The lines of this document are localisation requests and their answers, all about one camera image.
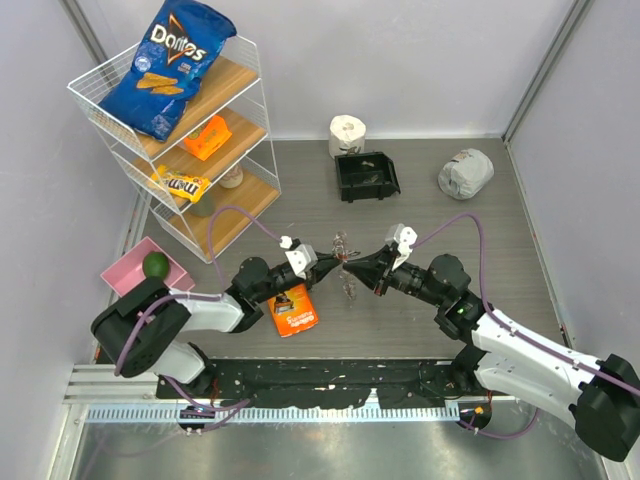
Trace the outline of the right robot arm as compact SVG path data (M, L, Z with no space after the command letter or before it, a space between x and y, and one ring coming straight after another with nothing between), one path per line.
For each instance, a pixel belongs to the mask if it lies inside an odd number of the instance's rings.
M621 462L639 438L639 377L624 358L583 354L547 339L484 304L450 254L422 268L395 263L389 247L345 269L382 296L394 289L437 309L435 321L464 342L452 380L466 394L483 388L517 397L563 421L601 456Z

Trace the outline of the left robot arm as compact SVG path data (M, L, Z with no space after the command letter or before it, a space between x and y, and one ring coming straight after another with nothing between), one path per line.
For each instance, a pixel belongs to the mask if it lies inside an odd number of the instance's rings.
M171 289L151 277L100 313L91 333L114 362L117 375L133 378L152 372L200 398L213 388L215 367L195 344L179 342L180 334L242 333L262 317L263 303L294 287L309 288L339 265L335 255L297 250L274 267L250 257L221 294Z

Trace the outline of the large metal disc keyring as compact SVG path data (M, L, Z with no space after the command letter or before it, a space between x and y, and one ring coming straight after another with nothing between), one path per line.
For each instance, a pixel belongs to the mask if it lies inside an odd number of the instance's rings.
M338 231L332 241L332 254L347 255L348 256L347 261L348 261L351 258L358 257L361 254L361 252L358 250L350 249L348 246L347 234L344 231ZM344 270L344 265L346 264L347 261L345 261L344 264L339 267L338 275L339 275L339 278L342 280L342 288L344 290L345 295L350 301L353 301L356 299L356 296L357 296L356 279Z

